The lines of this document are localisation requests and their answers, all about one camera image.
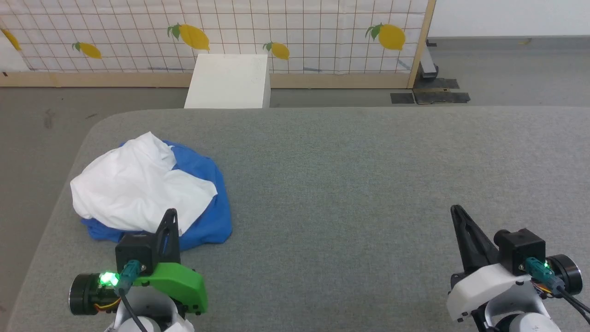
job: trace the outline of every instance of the teal connector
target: teal connector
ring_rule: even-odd
[[[119,276],[119,283],[117,287],[115,287],[114,292],[115,294],[119,295],[119,290],[123,289],[125,294],[129,292],[131,286],[135,282],[135,279],[139,277],[140,272],[142,271],[142,264],[137,259],[132,259],[125,264],[123,271]]]
[[[563,280],[557,277],[548,265],[536,258],[529,257],[525,260],[525,271],[534,279],[537,279],[543,285],[547,286],[554,295],[559,295],[561,293],[558,290],[558,287],[561,286],[562,289],[565,289],[565,283]]]

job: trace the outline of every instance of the floor stain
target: floor stain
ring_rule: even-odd
[[[53,117],[54,116],[55,116],[55,113],[52,112],[50,108],[48,108],[45,111],[45,116],[43,117],[43,126],[45,126],[45,128],[47,128],[47,129],[53,128]]]

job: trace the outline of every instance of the white cloth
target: white cloth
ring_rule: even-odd
[[[151,132],[96,158],[70,187],[74,210],[120,230],[155,233],[164,212],[178,211],[180,234],[217,195],[215,185],[181,170],[172,148]]]

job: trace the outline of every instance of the black cable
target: black cable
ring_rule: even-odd
[[[131,315],[131,318],[133,319],[135,324],[137,324],[137,327],[139,327],[139,329],[142,332],[148,332],[146,330],[145,326],[143,326],[142,322],[139,320],[139,318],[137,317],[137,315],[133,311],[133,309],[131,309],[131,305],[129,305],[129,301],[127,300],[127,296],[125,296],[125,290],[123,288],[119,288],[119,295],[121,296],[121,302],[123,302],[125,309],[127,309],[129,314]]]
[[[588,317],[586,315],[586,313],[584,312],[584,310],[578,306],[576,303],[574,303],[570,298],[568,297],[564,297],[564,299],[572,305],[572,307],[574,307],[574,309],[578,310],[578,312],[580,313],[580,315],[582,315],[582,317],[586,320],[586,322],[588,322],[588,324],[590,324],[590,317]]]
[[[588,308],[584,303],[581,303],[577,298],[573,297],[572,294],[566,292],[562,286],[558,286],[557,290],[559,293],[561,293],[561,295],[563,295],[565,299],[569,299],[571,302],[577,304],[581,309],[584,309],[587,313],[590,313],[590,308]]]

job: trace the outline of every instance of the wooden frame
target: wooden frame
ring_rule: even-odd
[[[314,89],[411,89],[436,0],[428,0],[418,47],[410,74],[270,74],[272,88]],[[17,72],[0,75],[0,87],[188,87],[190,73],[53,73]]]

